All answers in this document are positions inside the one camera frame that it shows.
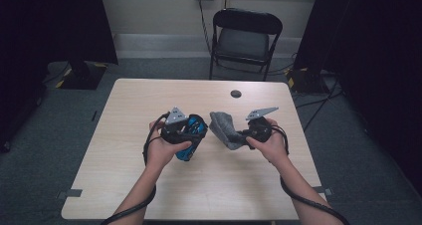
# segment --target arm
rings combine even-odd
[[[155,121],[149,124],[149,129],[152,129]],[[171,144],[159,137],[158,129],[163,127],[163,122],[161,121],[157,128],[154,130],[149,149],[148,149],[148,161],[145,165],[140,177],[137,179],[136,183],[133,185],[130,192],[115,210],[114,214],[124,211],[128,208],[131,208],[143,201],[151,193],[156,181],[158,180],[161,171],[165,165],[170,162],[173,158],[173,155],[180,150],[183,150],[190,146],[190,141],[185,141],[178,144]],[[142,224],[143,218],[145,216],[146,207],[129,214],[121,219],[118,219],[115,222],[110,224]]]
[[[272,119],[267,118],[267,121],[271,125],[277,125],[277,123]],[[283,180],[285,180],[286,185],[294,193],[306,199],[330,207],[329,204],[321,196],[319,196],[319,194],[317,194],[314,189],[305,181],[305,179],[289,160],[285,150],[283,138],[279,133],[273,131],[273,134],[265,143],[258,142],[251,137],[247,137],[247,141],[252,146],[260,150],[264,157],[267,158],[268,161],[270,161],[277,168]],[[305,225],[342,224],[337,218],[328,213],[308,206],[305,203],[295,199],[292,199],[292,201],[298,213],[299,219]]]

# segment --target wooden table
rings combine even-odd
[[[231,97],[238,90],[242,96]],[[148,124],[173,107],[200,114],[233,117],[247,128],[251,110],[279,107],[267,117],[286,131],[290,159],[311,186],[320,186],[317,170],[286,84],[184,80],[120,79],[114,84],[97,129],[68,197],[65,219],[106,219],[124,199],[144,168],[142,148]],[[211,130],[189,162],[174,157],[157,182],[157,194],[145,219],[290,220],[298,219],[279,174],[258,150],[229,150]]]

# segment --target chair backrest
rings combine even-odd
[[[279,18],[270,14],[243,9],[227,8],[218,11],[213,18],[215,26],[256,32],[270,35],[280,35],[283,23]]]

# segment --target power cord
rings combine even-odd
[[[296,59],[296,55],[297,54],[298,53],[293,53],[291,55],[292,62],[290,64],[288,64],[287,66],[282,67],[280,69],[276,69],[276,70],[273,70],[273,71],[268,71],[267,75],[268,76],[284,75],[286,73],[286,69],[289,69],[295,63],[295,59]]]
[[[342,91],[341,91],[340,93],[336,94],[335,96],[333,96],[333,95],[332,95],[332,94],[334,93],[334,89],[335,89],[335,86],[337,85],[337,83],[338,83],[338,78],[335,80],[335,83],[334,83],[334,85],[332,86],[332,88],[331,88],[331,90],[330,90],[330,92],[329,92],[329,95],[328,95],[326,98],[324,98],[324,99],[322,99],[322,100],[319,100],[319,101],[317,101],[317,102],[312,102],[312,103],[308,103],[308,104],[304,104],[304,105],[300,105],[300,106],[297,106],[297,107],[296,107],[296,109],[298,109],[298,108],[301,108],[301,107],[304,107],[304,106],[308,106],[308,105],[312,105],[312,104],[321,103],[321,104],[319,105],[319,107],[316,109],[316,111],[314,112],[313,116],[310,118],[310,120],[309,120],[309,121],[307,122],[307,124],[305,125],[305,127],[304,127],[304,132],[308,129],[308,126],[311,124],[311,122],[312,122],[312,121],[314,120],[314,118],[317,116],[317,114],[319,113],[319,111],[322,109],[323,105],[325,105],[325,103],[326,103],[326,102],[328,102],[330,99],[332,99],[332,98],[334,98],[334,97],[337,97],[337,96],[341,95]]]
[[[201,10],[202,29],[204,30],[205,43],[207,44],[208,53],[211,56],[211,48],[210,48],[210,43],[208,39],[207,26],[205,25],[204,12],[202,10],[202,0],[198,0],[198,2],[199,2],[199,9]]]

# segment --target gray carpet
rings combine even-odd
[[[275,59],[271,70],[290,63],[289,59]],[[58,74],[65,65],[51,64],[49,77]],[[11,140],[11,151],[0,154],[0,224],[99,224],[100,221],[64,220],[61,210],[65,200],[57,195],[72,186],[115,80],[207,80],[208,66],[209,59],[201,58],[121,59],[118,66],[108,67],[95,91],[55,89],[59,78],[47,83],[42,104]],[[215,74],[219,80],[259,81],[262,78],[221,68],[217,68]],[[331,87],[335,78],[325,80]],[[285,82],[286,78],[274,75],[269,76],[268,81]],[[335,93],[340,91],[340,86],[336,86]],[[293,94],[293,98],[299,106],[324,96]],[[304,126],[319,105],[298,109]],[[422,224],[420,197],[390,156],[367,135],[361,115],[344,95],[329,100],[322,107],[308,126],[306,136],[321,183],[333,192],[327,200],[350,224]],[[300,224],[298,221],[277,223]]]

